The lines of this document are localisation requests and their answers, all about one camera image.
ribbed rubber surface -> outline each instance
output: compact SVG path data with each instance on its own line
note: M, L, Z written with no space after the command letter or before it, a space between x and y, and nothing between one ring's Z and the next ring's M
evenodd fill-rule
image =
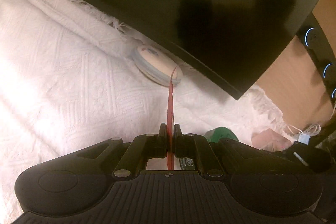
M171 173L167 177L167 171L143 171L134 180L117 182L101 203L75 216L48 218L26 212L14 224L321 223L311 213L291 218L259 215L240 205L222 182L197 173Z

bed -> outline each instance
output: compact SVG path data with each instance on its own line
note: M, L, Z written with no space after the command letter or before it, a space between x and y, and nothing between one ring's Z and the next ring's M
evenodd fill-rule
M0 0L1 224L22 213L14 183L27 168L112 137L158 132L168 88L130 57L149 41L81 0ZM248 145L268 128L288 137L282 112L261 88L236 101L177 62L184 78L174 89L174 116L182 132L223 126Z

metal screw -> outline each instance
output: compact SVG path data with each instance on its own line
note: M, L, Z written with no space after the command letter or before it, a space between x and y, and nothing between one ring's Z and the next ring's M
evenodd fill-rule
M219 178L221 177L224 173L222 170L218 170L218 169L211 169L207 172L207 174L210 176L210 177L213 177L213 178Z
M118 178L126 178L131 174L129 170L126 169L120 169L114 172L114 175Z

cable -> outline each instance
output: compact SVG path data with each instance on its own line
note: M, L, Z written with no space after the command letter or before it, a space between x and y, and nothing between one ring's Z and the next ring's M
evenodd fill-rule
M329 118L328 121L330 121L333 117L334 117L334 114L335 114L335 111L336 111L336 102L334 104L334 109L333 109L333 112ZM291 128L295 128L299 133L294 133ZM287 128L290 130L290 132L292 133L292 137L294 137L295 139L298 139L299 137L299 134L307 134L309 135L310 137L313 137L313 136L316 136L318 135L320 132L321 132L321 125L319 123L312 123L310 124L304 131L302 131L301 129L295 127L295 126L292 126L291 124L288 124L287 125Z

white cable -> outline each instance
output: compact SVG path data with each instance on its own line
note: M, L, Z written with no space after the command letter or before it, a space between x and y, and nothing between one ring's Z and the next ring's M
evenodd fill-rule
M305 162L305 160L298 153L293 152L293 154L294 154L294 156L296 156L299 159L300 162L303 163L303 165L309 166L309 164L307 162Z
M329 121L330 121L330 120L332 119L332 117L334 116L335 111L336 111L336 102L335 102L335 104L334 104L334 109L333 109L333 112L332 112L332 114L331 114L331 116L330 116ZM320 125L319 123L312 123L312 124L309 125L304 131L302 131L302 130L296 128L295 126L292 126L291 124L288 124L287 127L288 127L288 129L291 131L291 133L292 133L293 135L296 135L296 134L293 133L293 131L291 130L290 127L295 128L296 130L299 131L299 133L301 133L301 134L307 134L307 135L309 135L310 137L316 136L317 134L319 134L319 133L321 132L321 125Z

